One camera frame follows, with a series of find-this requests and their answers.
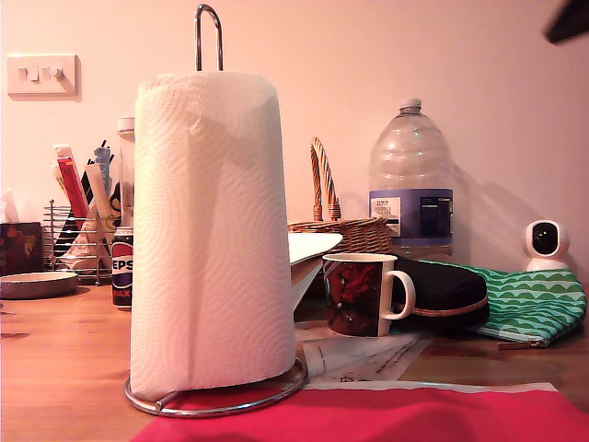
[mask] green patterned pouch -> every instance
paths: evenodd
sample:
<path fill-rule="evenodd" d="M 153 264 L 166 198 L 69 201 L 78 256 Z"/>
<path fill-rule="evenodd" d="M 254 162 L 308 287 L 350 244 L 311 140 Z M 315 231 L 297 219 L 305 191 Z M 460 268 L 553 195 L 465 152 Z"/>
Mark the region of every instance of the green patterned pouch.
<path fill-rule="evenodd" d="M 456 267 L 480 274 L 487 283 L 491 314 L 484 325 L 471 329 L 476 333 L 522 347 L 547 347 L 581 325 L 587 313 L 587 297 L 568 269 L 507 273 Z"/>

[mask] basket handle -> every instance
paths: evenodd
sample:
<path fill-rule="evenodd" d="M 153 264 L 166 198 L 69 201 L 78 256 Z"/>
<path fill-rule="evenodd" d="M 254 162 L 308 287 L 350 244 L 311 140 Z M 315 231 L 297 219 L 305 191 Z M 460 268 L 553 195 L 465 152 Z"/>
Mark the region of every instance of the basket handle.
<path fill-rule="evenodd" d="M 313 218 L 315 221 L 323 221 L 323 208 L 321 206 L 321 176 L 319 175 L 319 161 L 321 162 L 321 176 L 325 186 L 325 194 L 328 197 L 328 211 L 331 221 L 341 218 L 340 199 L 335 193 L 335 184 L 331 177 L 328 155 L 321 141 L 314 137 L 311 140 L 311 168 L 313 169 L 313 186 L 315 187 L 315 204 L 313 205 Z"/>

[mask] camera lens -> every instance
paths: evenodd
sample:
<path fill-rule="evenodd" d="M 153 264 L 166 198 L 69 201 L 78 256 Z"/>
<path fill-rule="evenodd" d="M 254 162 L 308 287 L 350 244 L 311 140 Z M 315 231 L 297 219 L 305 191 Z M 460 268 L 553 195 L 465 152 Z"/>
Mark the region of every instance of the camera lens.
<path fill-rule="evenodd" d="M 532 246 L 541 255 L 554 253 L 559 246 L 559 231 L 551 223 L 538 223 L 532 230 Z"/>

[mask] paper towel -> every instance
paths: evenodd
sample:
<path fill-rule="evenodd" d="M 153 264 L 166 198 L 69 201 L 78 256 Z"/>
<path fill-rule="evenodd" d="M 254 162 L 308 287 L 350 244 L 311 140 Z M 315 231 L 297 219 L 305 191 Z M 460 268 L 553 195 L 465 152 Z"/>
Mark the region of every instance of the paper towel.
<path fill-rule="evenodd" d="M 136 102 L 131 389 L 249 383 L 295 361 L 276 91 L 160 76 Z"/>

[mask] large water bottle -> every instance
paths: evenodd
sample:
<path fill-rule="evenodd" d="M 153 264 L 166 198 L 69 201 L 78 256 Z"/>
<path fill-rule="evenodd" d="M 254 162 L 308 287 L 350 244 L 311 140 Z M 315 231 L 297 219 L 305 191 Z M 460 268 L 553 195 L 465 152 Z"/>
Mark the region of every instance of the large water bottle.
<path fill-rule="evenodd" d="M 408 99 L 380 134 L 370 159 L 370 216 L 388 219 L 396 253 L 452 254 L 452 159 L 440 130 Z"/>

